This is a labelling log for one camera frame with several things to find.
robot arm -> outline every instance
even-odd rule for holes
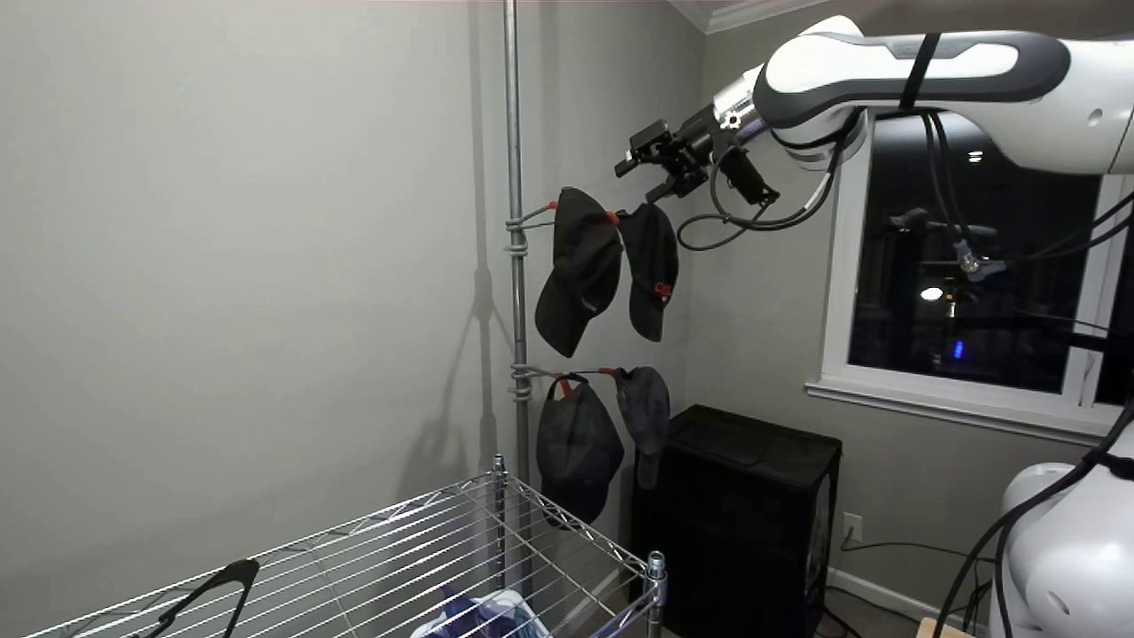
[[[953,109],[1018,165],[1048,172],[1134,169],[1134,43],[1077,43],[1037,30],[862,34],[829,18],[743,72],[678,132],[629,139],[617,172],[667,165],[649,197],[706,184],[712,147],[747,203],[771,189],[738,147],[771,135],[796,164],[829,165],[855,139],[856,114]]]

wire shelf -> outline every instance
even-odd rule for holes
[[[239,638],[660,633],[662,558],[627,551],[505,472],[399,501],[255,558],[258,581],[233,632]],[[150,633],[205,577],[31,638]],[[200,595],[161,638],[223,633],[238,595],[239,589]],[[520,604],[511,632],[476,623],[469,601],[500,595]]]

black hat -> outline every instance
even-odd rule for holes
[[[617,402],[634,434],[637,488],[660,485],[662,447],[668,431],[668,385],[656,369],[613,373]]]
[[[536,459],[541,491],[581,521],[607,506],[608,482],[623,463],[623,443],[581,376],[559,376],[541,402]]]
[[[613,301],[621,275],[617,222],[576,189],[559,190],[554,258],[557,265],[536,303],[536,328],[570,356],[589,323]]]
[[[678,238],[668,217],[643,203],[634,217],[621,212],[621,229],[634,274],[629,323],[643,341],[662,341],[662,311],[678,287]]]

